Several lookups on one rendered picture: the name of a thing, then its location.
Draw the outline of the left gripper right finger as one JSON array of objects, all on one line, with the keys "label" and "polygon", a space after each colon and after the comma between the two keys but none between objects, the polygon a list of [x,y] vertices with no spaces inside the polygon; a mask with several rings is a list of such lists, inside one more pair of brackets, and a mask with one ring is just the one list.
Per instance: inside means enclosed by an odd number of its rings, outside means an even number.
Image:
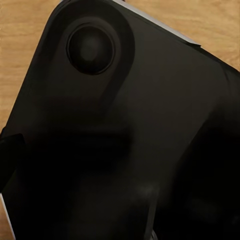
[{"label": "left gripper right finger", "polygon": [[227,135],[224,151],[235,165],[240,173],[240,135],[235,133],[229,133]]}]

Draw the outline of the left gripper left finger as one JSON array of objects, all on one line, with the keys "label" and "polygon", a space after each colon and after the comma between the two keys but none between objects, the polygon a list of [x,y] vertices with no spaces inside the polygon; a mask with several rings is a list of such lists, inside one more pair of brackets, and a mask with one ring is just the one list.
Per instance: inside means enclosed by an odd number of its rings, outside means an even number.
[{"label": "left gripper left finger", "polygon": [[0,138],[0,193],[26,152],[21,133]]}]

